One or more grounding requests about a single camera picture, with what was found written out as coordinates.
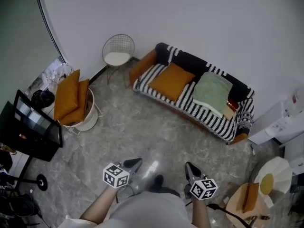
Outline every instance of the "black and white striped sofa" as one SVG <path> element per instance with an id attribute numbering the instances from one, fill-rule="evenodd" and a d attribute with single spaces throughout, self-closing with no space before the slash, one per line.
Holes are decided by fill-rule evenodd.
<path id="1" fill-rule="evenodd" d="M 149 83 L 170 62 L 195 75 L 194 79 L 185 85 L 176 103 L 149 87 Z M 215 116 L 210 110 L 204 110 L 201 105 L 193 102 L 194 86 L 203 73 L 208 71 L 221 75 L 233 84 L 228 98 L 238 103 L 238 109 L 237 114 L 230 121 L 225 117 L 219 118 Z M 174 109 L 175 112 L 181 113 L 181 115 L 196 124 L 207 128 L 226 143 L 237 143 L 247 138 L 253 123 L 254 104 L 252 97 L 254 91 L 211 63 L 175 47 L 159 43 L 156 45 L 155 50 L 140 60 L 129 74 L 130 83 L 134 91 L 167 105 L 169 108 Z"/>

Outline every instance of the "gray floor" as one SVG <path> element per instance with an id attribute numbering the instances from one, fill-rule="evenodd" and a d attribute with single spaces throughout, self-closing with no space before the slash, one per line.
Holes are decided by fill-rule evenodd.
<path id="1" fill-rule="evenodd" d="M 63 131 L 64 147 L 51 162 L 33 159 L 26 177 L 43 173 L 48 179 L 48 190 L 41 192 L 29 184 L 22 184 L 22 192 L 32 195 L 39 204 L 49 225 L 58 227 L 66 215 L 79 216 L 106 187 L 102 181 L 103 168 L 110 162 L 140 156 L 144 163 L 133 187 L 142 190 L 155 174 L 165 177 L 166 186 L 178 191 L 184 198 L 186 184 L 184 164 L 191 161 L 201 166 L 219 185 L 216 196 L 208 202 L 221 203 L 231 188 L 230 182 L 243 184 L 254 165 L 265 156 L 278 154 L 277 145 L 267 142 L 254 146 L 252 155 L 248 142 L 232 146 L 175 115 L 157 102 L 125 89 L 122 75 L 116 72 L 109 86 L 106 73 L 90 86 L 104 117 L 95 127 L 79 136 Z M 131 193 L 119 195 L 120 200 Z M 291 195 L 271 209 L 267 227 L 290 227 L 287 215 Z M 191 208 L 187 210 L 191 217 Z M 233 227 L 225 214 L 209 209 L 212 227 Z"/>

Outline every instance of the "controller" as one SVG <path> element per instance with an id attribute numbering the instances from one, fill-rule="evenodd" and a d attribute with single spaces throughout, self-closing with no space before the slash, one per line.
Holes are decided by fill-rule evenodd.
<path id="1" fill-rule="evenodd" d="M 120 188 L 130 183 L 130 175 L 135 174 L 142 165 L 142 158 L 126 160 L 123 163 L 110 163 L 104 168 L 103 180 L 113 188 Z"/>
<path id="2" fill-rule="evenodd" d="M 185 164 L 185 174 L 188 181 L 184 188 L 186 199 L 190 199 L 191 196 L 198 200 L 210 199 L 218 189 L 216 182 L 213 179 L 208 179 L 207 175 L 191 162 Z"/>

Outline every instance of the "orange cushion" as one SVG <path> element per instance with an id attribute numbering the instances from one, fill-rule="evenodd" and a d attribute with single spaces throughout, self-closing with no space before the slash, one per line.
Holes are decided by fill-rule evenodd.
<path id="1" fill-rule="evenodd" d="M 194 77 L 194 74 L 185 71 L 175 63 L 170 63 L 160 75 L 149 83 L 149 86 L 170 100 L 176 102 L 185 85 Z"/>
<path id="2" fill-rule="evenodd" d="M 74 122 L 83 122 L 85 120 L 85 109 L 87 101 L 87 92 L 89 80 L 81 81 L 78 85 L 78 108 L 60 119 L 61 125 L 67 125 Z"/>
<path id="3" fill-rule="evenodd" d="M 227 120 L 231 120 L 231 118 L 234 116 L 235 112 L 229 107 L 229 106 L 225 106 L 224 109 L 224 116 L 227 118 Z"/>
<path id="4" fill-rule="evenodd" d="M 57 121 L 78 107 L 78 82 L 80 70 L 71 73 L 57 88 L 54 120 Z"/>
<path id="5" fill-rule="evenodd" d="M 249 183 L 247 187 L 247 196 L 244 200 L 243 213 L 252 211 L 257 203 L 259 183 Z"/>

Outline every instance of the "green towel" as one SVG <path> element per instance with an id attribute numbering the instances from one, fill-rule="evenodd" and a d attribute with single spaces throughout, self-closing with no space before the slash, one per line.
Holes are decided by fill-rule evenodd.
<path id="1" fill-rule="evenodd" d="M 193 102 L 222 117 L 231 88 L 232 83 L 227 79 L 212 72 L 206 72 L 195 85 Z"/>

